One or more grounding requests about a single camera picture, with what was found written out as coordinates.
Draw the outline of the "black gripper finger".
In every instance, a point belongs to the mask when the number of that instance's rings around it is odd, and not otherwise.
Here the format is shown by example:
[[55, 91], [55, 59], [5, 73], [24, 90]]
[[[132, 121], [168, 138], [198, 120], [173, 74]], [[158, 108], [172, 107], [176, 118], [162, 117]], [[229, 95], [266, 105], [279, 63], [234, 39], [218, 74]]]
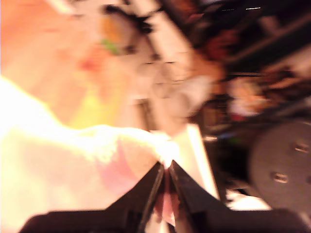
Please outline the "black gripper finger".
[[226, 207], [176, 161], [169, 167], [176, 233], [227, 233]]
[[144, 233], [164, 189], [164, 166], [157, 162], [128, 193], [105, 210], [105, 233]]

